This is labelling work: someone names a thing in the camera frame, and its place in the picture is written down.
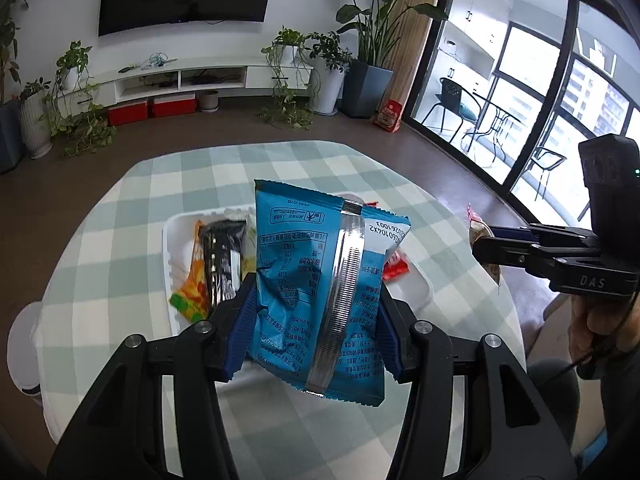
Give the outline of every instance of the curtain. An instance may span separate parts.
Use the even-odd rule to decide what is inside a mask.
[[[438,0],[402,0],[409,5],[417,4],[433,4]],[[394,18],[398,16],[404,9],[404,6],[398,5],[394,9]],[[409,97],[411,86],[414,83],[415,73],[418,70],[420,57],[424,51],[424,45],[427,42],[427,35],[431,26],[431,18],[421,16],[417,12],[410,10],[400,18],[400,26],[398,34],[400,41],[391,51],[389,59],[385,63],[385,67],[394,71],[394,76],[386,90],[382,104],[387,99],[398,101],[403,107]]]

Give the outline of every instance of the cushion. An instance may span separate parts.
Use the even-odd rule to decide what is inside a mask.
[[[475,123],[478,121],[478,116],[475,113],[473,113],[471,108],[469,108],[464,103],[460,103],[460,116],[463,119],[466,119],[467,121],[471,121],[472,123]]]

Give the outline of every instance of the screw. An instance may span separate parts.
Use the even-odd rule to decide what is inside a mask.
[[[195,325],[193,325],[193,329],[198,334],[206,334],[206,333],[211,332],[211,329],[213,329],[213,325],[209,321],[203,320],[203,321],[199,321]]]
[[[414,325],[415,331],[421,334],[428,334],[433,330],[433,325],[428,321],[417,321]]]
[[[498,348],[502,344],[502,339],[500,339],[495,334],[488,334],[484,336],[484,342],[487,343],[491,348]]]
[[[142,344],[142,336],[140,334],[134,334],[127,337],[124,344],[129,348],[137,348]]]

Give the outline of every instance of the hanging vine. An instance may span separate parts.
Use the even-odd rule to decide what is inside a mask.
[[[271,41],[271,46],[262,49],[262,53],[266,56],[267,64],[273,70],[274,87],[273,87],[273,103],[264,107],[260,112],[262,120],[269,124],[286,123],[292,128],[308,129],[314,121],[314,114],[308,108],[309,103],[313,101],[313,95],[316,95],[319,88],[317,85],[305,83],[305,79],[311,81],[309,77],[311,68],[304,63],[303,56],[306,50],[310,50],[305,46],[308,36],[304,36],[295,30],[282,27],[277,37]],[[296,69],[296,86],[290,88],[282,67],[282,54],[287,46],[297,47],[300,56],[293,57],[293,65]],[[304,86],[309,94],[309,101],[300,102],[298,98],[297,88]]]
[[[46,97],[51,137],[65,137],[66,146],[62,153],[65,158],[85,152],[95,153],[99,148],[109,146],[116,133],[116,128],[109,126],[104,107],[94,103],[94,94],[99,85],[89,84],[91,76],[88,71],[88,53],[91,49],[90,46],[82,47],[80,41],[71,43],[69,50],[56,63],[56,78]],[[78,77],[72,94],[66,94],[65,80],[72,69],[78,70]],[[86,110],[73,115],[71,99],[78,105],[85,105]]]

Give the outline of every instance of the brown floor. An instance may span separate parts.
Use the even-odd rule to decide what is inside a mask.
[[[0,176],[0,348],[15,316],[40,300],[68,240],[92,206],[134,164],[166,153],[222,144],[323,139],[347,144],[421,186],[466,222],[466,205],[488,223],[523,224],[507,205],[469,171],[403,125],[388,134],[367,121],[338,116],[316,117],[309,131],[264,124],[255,114],[259,100],[224,99],[215,114],[193,114],[122,126],[113,146],[95,155],[60,160],[56,147],[42,160],[25,159],[15,171]],[[542,310],[552,297],[542,280],[508,269],[526,347],[536,338]],[[0,424],[19,449],[44,470],[54,444],[42,411],[20,394],[0,367]]]

